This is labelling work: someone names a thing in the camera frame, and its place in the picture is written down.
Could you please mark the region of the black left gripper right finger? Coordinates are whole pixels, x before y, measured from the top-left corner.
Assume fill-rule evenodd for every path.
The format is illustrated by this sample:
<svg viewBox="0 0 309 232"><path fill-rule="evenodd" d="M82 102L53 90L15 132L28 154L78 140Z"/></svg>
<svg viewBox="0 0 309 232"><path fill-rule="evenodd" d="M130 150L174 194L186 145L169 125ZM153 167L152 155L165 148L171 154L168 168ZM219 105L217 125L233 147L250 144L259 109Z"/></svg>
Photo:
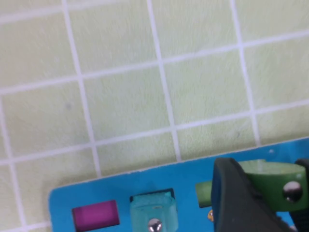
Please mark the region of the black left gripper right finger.
<svg viewBox="0 0 309 232"><path fill-rule="evenodd" d="M306 184L309 185L309 159L298 159L296 164L303 166L306 170ZM309 231L309 207L289 213L298 232Z"/></svg>

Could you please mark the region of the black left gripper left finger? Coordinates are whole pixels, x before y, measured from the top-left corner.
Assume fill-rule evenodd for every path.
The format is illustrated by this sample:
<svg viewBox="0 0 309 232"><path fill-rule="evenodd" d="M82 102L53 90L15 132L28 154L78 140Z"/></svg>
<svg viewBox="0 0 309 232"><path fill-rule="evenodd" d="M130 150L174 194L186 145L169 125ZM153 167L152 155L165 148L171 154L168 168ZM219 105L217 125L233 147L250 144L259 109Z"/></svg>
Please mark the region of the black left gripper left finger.
<svg viewBox="0 0 309 232"><path fill-rule="evenodd" d="M292 232L264 202L238 162L214 162L211 204L216 232Z"/></svg>

